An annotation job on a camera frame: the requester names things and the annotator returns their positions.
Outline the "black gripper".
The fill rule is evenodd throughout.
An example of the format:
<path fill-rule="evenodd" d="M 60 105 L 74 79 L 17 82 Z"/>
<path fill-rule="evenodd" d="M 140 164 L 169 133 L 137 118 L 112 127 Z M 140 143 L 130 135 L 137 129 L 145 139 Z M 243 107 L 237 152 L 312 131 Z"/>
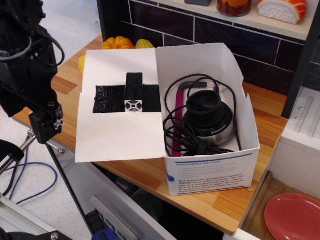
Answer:
<path fill-rule="evenodd" d="M 0 105 L 13 117 L 25 107 L 34 111 L 29 120 L 40 144 L 62 132 L 64 114 L 52 89 L 52 80 L 65 53 L 48 31 L 38 26 L 29 38 L 28 51 L 16 58 L 0 60 Z"/>

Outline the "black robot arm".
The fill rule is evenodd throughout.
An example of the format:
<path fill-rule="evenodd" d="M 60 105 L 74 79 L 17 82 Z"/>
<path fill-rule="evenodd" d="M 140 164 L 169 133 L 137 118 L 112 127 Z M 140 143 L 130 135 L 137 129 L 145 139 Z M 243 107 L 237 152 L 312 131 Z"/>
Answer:
<path fill-rule="evenodd" d="M 40 25 L 46 17 L 41 0 L 0 2 L 0 105 L 9 117 L 29 108 L 40 144 L 62 132 L 63 110 L 52 88 L 61 62 L 60 45 Z"/>

